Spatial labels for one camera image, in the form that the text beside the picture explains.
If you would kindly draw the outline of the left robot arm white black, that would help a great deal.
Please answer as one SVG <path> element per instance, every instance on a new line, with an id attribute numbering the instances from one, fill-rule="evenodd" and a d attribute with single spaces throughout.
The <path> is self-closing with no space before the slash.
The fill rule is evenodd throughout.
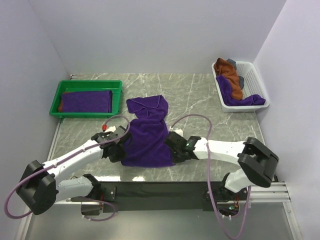
<path id="1" fill-rule="evenodd" d="M 92 174 L 68 179 L 78 169 L 101 159 L 112 163 L 124 159 L 124 144 L 132 137 L 123 126 L 99 132 L 78 148 L 50 161 L 29 163 L 21 177 L 17 195 L 35 215 L 46 212 L 54 203 L 82 197 L 103 200 L 102 184 Z"/>

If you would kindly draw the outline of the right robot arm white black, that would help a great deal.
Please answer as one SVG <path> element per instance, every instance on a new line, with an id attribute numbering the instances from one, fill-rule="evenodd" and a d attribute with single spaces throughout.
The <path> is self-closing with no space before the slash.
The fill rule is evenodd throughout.
<path id="1" fill-rule="evenodd" d="M 220 187 L 220 194 L 226 200 L 251 185 L 269 188 L 279 163 L 279 157 L 254 137 L 236 142 L 207 140 L 199 136 L 185 139 L 171 131 L 164 144 L 170 148 L 174 163 L 213 159 L 239 166 L 237 171 L 226 175 Z"/>

